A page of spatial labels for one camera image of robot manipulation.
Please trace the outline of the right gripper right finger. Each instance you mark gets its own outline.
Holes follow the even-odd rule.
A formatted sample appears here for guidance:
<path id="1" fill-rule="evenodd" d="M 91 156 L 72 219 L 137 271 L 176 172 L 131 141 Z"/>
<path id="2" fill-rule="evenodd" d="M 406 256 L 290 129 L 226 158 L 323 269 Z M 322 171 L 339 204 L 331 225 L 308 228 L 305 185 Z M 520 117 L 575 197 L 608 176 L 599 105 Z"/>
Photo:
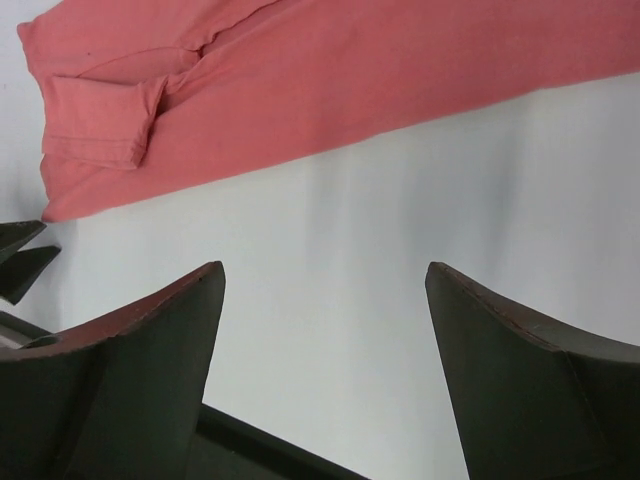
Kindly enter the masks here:
<path id="1" fill-rule="evenodd" d="M 635 479 L 639 349 L 430 264 L 425 289 L 468 475 Z"/>

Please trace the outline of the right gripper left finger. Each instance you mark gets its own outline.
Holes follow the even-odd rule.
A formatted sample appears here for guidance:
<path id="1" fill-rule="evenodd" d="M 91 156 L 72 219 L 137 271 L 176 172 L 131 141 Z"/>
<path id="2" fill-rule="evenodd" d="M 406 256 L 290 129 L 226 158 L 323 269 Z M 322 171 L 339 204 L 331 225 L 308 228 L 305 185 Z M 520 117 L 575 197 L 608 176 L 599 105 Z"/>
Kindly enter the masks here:
<path id="1" fill-rule="evenodd" d="M 5 479 L 181 479 L 225 293 L 220 262 L 1 352 Z"/>

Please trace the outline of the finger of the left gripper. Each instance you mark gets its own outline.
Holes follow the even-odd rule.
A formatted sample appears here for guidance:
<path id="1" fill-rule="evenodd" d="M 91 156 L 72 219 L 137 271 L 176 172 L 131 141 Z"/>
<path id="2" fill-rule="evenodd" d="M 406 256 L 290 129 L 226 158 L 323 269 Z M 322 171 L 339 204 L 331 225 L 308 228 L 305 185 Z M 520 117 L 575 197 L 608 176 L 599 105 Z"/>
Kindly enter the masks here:
<path id="1" fill-rule="evenodd" d="M 39 220 L 2 223 L 0 225 L 0 263 L 6 262 L 45 229 L 46 224 Z"/>
<path id="2" fill-rule="evenodd" d="M 52 245 L 18 251 L 9 257 L 1 264 L 1 298 L 18 304 L 60 252 Z"/>

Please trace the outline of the salmon t shirt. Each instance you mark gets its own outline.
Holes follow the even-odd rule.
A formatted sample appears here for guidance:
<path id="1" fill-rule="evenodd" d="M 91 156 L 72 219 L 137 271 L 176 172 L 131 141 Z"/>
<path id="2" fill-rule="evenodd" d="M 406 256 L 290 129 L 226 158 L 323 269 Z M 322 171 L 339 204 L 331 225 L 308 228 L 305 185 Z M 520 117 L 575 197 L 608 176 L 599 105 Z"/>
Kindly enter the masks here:
<path id="1" fill-rule="evenodd" d="M 48 222 L 639 69 L 635 1 L 63 1 L 17 33 Z"/>

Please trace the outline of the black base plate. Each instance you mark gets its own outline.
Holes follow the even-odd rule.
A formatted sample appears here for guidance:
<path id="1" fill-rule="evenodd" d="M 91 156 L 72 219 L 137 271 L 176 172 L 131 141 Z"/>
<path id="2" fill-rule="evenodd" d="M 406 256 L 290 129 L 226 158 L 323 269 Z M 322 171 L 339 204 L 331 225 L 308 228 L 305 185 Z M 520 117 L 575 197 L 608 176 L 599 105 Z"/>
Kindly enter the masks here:
<path id="1" fill-rule="evenodd" d="M 9 315 L 3 327 L 22 334 L 23 346 L 53 335 Z M 353 472 L 206 406 L 199 409 L 181 479 L 350 479 Z"/>

